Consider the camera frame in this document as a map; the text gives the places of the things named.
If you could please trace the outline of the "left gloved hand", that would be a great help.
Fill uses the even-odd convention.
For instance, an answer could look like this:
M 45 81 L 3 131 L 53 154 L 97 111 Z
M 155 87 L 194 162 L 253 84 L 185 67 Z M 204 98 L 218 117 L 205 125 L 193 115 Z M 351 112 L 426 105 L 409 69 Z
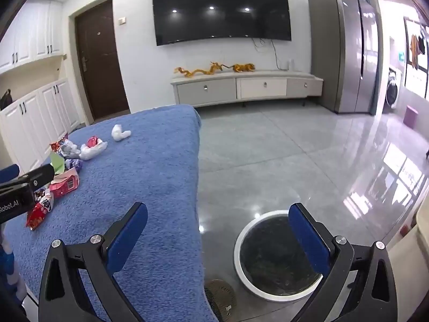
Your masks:
M 4 235 L 5 225 L 5 223 L 1 225 L 1 284 L 12 300 L 17 305 L 21 305 L 27 296 L 27 290 L 25 282 L 19 273 L 12 248 Z

